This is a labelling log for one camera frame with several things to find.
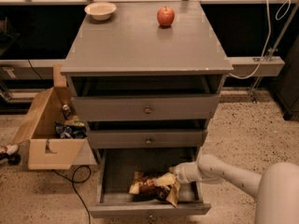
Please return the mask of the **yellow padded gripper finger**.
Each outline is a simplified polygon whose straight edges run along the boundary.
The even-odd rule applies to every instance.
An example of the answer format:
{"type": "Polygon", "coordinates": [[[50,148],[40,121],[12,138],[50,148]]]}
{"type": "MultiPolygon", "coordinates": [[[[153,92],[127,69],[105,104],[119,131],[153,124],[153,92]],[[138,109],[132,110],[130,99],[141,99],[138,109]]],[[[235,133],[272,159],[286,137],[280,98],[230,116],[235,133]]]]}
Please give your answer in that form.
{"type": "Polygon", "coordinates": [[[176,177],[171,173],[166,173],[154,180],[156,187],[173,185],[176,182],[176,177]]]}

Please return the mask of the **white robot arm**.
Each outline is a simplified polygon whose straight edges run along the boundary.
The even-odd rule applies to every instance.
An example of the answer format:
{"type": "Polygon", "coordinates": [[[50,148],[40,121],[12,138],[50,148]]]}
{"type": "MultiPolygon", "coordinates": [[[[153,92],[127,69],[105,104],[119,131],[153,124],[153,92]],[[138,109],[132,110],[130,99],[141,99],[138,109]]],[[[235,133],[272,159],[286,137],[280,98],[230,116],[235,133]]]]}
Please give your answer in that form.
{"type": "Polygon", "coordinates": [[[261,175],[204,154],[197,161],[183,162],[157,178],[156,186],[213,183],[226,180],[256,200],[254,224],[299,224],[299,166],[279,162],[261,175]]]}

